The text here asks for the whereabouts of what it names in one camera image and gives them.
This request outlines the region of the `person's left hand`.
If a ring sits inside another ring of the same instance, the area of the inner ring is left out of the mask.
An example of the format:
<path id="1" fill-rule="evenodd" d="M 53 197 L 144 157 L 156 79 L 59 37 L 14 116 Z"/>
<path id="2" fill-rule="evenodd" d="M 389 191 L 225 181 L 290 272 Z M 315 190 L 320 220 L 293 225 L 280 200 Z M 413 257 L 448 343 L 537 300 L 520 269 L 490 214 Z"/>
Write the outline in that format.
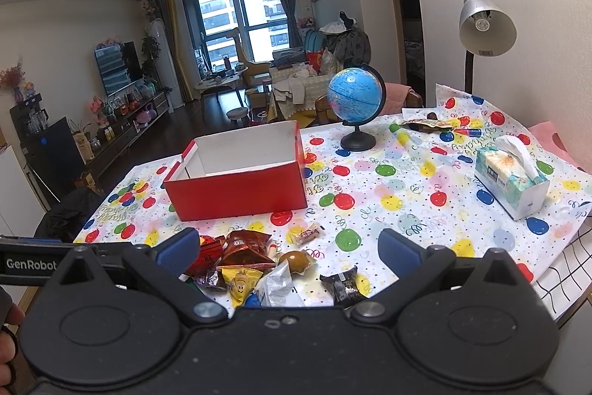
<path id="1" fill-rule="evenodd" d="M 0 386 L 1 394 L 11 394 L 10 386 L 16 378 L 16 372 L 12 365 L 16 357 L 18 344 L 14 334 L 8 328 L 9 325 L 20 325 L 25 318 L 24 312 L 15 304 L 12 304 L 7 313 L 5 322 L 1 325 L 0 346 Z"/>

